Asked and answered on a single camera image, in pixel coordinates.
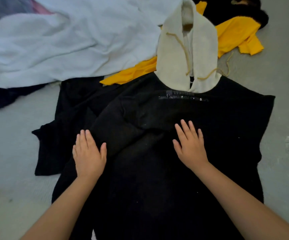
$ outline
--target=black garment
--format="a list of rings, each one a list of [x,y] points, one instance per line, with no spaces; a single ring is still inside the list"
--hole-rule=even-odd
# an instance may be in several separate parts
[[[209,161],[263,202],[259,143],[273,102],[273,96],[224,76],[211,91],[192,94],[171,90],[152,72],[103,88],[75,111],[42,126],[37,135],[40,145],[50,144],[44,151],[47,159],[57,158],[59,165],[68,160],[53,201],[76,178],[71,157],[76,133],[90,129],[98,146],[107,142],[105,171],[72,238],[90,239],[94,229],[99,240],[243,239],[211,192],[178,159],[172,144],[177,138],[174,124],[192,120],[204,133]]]
[[[0,88],[0,109],[12,104],[18,97],[27,96],[28,94],[43,88],[45,85],[46,84],[39,84],[30,87],[8,89]]]
[[[269,21],[267,13],[260,7],[252,5],[233,5],[232,0],[193,0],[195,4],[200,1],[206,1],[207,6],[203,15],[214,25],[217,26],[234,17],[243,16],[253,18],[257,23],[261,24],[261,28],[265,27]]]

